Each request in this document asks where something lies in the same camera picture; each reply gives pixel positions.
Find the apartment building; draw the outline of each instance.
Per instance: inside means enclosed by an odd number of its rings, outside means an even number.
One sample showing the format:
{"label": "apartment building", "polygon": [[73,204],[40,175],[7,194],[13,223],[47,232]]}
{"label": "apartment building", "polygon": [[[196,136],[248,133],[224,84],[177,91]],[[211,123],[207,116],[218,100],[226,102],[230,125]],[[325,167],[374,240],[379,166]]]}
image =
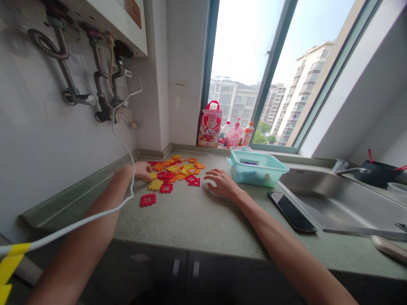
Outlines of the apartment building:
{"label": "apartment building", "polygon": [[[284,84],[272,84],[270,86],[260,117],[261,121],[272,125],[286,89]],[[220,108],[223,110],[222,126],[227,121],[233,125],[236,123],[237,117],[240,116],[242,117],[241,126],[245,127],[251,120],[259,90],[260,82],[248,86],[232,81],[229,77],[214,77],[211,79],[208,102],[212,100],[219,102]]]}
{"label": "apartment building", "polygon": [[286,146],[291,137],[334,42],[327,41],[312,47],[296,59],[297,71],[286,92],[284,103],[280,105],[277,120],[274,120],[271,128],[277,138],[277,145]]}

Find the yellow tape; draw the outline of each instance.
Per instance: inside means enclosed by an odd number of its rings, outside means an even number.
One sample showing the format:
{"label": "yellow tape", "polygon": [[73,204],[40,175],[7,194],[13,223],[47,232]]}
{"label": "yellow tape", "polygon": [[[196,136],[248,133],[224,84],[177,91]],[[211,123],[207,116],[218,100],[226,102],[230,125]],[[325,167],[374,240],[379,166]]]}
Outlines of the yellow tape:
{"label": "yellow tape", "polygon": [[4,305],[11,291],[11,284],[7,284],[10,277],[20,264],[24,254],[30,248],[30,244],[15,244],[11,246],[11,251],[0,263],[0,305]]}

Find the red straw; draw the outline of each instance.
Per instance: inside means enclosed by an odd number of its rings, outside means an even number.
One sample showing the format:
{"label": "red straw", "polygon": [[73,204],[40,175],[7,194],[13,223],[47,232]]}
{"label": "red straw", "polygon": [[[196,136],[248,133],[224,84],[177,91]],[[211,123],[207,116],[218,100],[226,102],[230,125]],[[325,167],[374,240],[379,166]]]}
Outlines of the red straw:
{"label": "red straw", "polygon": [[371,151],[370,148],[369,148],[368,152],[369,152],[369,160],[370,160],[370,163],[373,164],[372,151]]}
{"label": "red straw", "polygon": [[399,168],[397,168],[395,170],[406,170],[406,169],[407,169],[407,164],[402,166],[402,167],[399,167]]}

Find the light switch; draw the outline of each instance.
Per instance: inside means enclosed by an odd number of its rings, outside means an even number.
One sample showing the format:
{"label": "light switch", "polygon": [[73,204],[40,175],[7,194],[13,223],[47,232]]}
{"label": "light switch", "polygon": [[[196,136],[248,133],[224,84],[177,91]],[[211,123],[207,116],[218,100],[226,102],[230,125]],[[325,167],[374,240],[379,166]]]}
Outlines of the light switch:
{"label": "light switch", "polygon": [[176,82],[175,83],[175,93],[187,94],[187,83],[186,82]]}

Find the pink bottle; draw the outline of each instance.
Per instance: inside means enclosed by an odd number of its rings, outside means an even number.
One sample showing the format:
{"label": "pink bottle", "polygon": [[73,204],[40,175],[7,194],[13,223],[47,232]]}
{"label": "pink bottle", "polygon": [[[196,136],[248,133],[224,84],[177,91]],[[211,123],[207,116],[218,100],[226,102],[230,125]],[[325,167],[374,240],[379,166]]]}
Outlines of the pink bottle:
{"label": "pink bottle", "polygon": [[244,132],[243,128],[240,127],[240,119],[241,117],[238,116],[236,124],[229,131],[227,148],[231,146],[239,146],[240,138]]}

